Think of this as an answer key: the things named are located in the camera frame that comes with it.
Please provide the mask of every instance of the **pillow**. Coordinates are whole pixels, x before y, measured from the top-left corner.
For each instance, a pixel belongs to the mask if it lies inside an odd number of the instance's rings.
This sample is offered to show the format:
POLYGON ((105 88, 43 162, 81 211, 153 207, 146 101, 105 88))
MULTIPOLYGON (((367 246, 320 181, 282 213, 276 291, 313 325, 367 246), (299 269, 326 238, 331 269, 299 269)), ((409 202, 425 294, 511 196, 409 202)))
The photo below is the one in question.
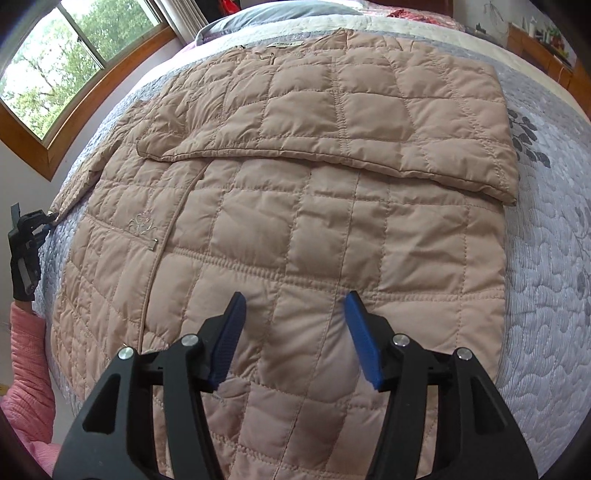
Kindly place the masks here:
POLYGON ((203 27, 195 42, 202 45, 244 27, 290 20, 292 18, 319 17, 320 15, 362 15, 354 8, 321 0, 287 0, 246 8, 237 14, 220 18, 203 27))

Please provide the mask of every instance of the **wooden furniture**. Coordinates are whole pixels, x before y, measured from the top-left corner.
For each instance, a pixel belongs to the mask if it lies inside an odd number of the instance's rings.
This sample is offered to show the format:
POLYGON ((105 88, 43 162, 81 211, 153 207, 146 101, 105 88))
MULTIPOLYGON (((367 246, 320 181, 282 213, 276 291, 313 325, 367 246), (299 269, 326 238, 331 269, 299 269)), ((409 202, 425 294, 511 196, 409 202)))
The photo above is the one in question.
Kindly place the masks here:
POLYGON ((544 47, 539 40, 531 38, 525 31, 512 24, 509 26, 507 49, 561 84, 591 118, 591 77, 584 70, 581 62, 577 60, 574 68, 570 67, 544 47))
POLYGON ((388 7, 414 8, 453 17, 453 0, 371 0, 388 7))

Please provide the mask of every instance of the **wall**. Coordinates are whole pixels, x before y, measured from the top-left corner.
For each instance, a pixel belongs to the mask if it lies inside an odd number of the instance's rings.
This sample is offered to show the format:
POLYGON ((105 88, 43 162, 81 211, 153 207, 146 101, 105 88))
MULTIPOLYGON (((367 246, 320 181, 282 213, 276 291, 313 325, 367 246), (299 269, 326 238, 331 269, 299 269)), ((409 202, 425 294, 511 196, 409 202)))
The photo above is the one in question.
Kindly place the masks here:
MULTIPOLYGON (((507 44, 507 35, 509 31, 509 23, 521 26, 521 20, 525 17, 527 24, 530 24, 532 17, 535 18, 538 29, 545 28, 546 25, 553 25, 552 20, 538 10, 529 0, 454 0, 453 16, 458 22, 468 27, 476 28, 476 24, 486 30, 486 33, 495 37, 502 45, 507 44), (491 17, 490 3, 493 3, 498 11, 501 13, 504 22, 498 18, 498 23, 495 25, 491 17)), ((567 46, 569 52, 569 59, 573 60, 574 52, 567 46)))
MULTIPOLYGON (((0 383, 12 382, 8 333, 8 313, 12 302, 10 249, 7 240, 7 233, 12 228, 10 206, 19 202, 22 213, 38 209, 47 210, 70 167, 111 109, 149 70, 172 58, 182 47, 181 42, 176 39, 169 42, 146 59, 111 93, 76 137, 51 182, 41 177, 0 142, 0 168, 2 169, 0 172, 0 383)), ((54 391, 57 408, 54 441, 61 443, 72 422, 72 412, 66 406, 59 391, 54 391)))

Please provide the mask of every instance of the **pink sweater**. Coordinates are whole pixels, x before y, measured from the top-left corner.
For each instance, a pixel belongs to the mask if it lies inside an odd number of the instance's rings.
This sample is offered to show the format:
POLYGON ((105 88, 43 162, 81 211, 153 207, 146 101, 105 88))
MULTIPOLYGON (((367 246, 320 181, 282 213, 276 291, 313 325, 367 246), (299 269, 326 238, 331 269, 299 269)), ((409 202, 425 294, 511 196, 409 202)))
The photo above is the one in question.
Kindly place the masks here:
POLYGON ((14 303, 10 310, 14 383, 0 407, 22 444, 51 476, 60 446, 51 443, 56 402, 45 357, 45 321, 14 303))

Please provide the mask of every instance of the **tree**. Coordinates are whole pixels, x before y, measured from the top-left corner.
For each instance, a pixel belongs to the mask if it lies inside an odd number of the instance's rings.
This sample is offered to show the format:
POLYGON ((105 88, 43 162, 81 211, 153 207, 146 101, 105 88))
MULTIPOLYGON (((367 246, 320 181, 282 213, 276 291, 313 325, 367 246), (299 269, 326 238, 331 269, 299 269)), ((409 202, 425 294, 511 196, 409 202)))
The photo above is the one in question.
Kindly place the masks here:
MULTIPOLYGON (((95 0, 74 20, 107 61, 152 28, 137 0, 95 0)), ((100 68, 61 14, 33 31, 12 63, 25 67, 35 86, 14 92, 3 77, 0 96, 39 138, 100 68)))

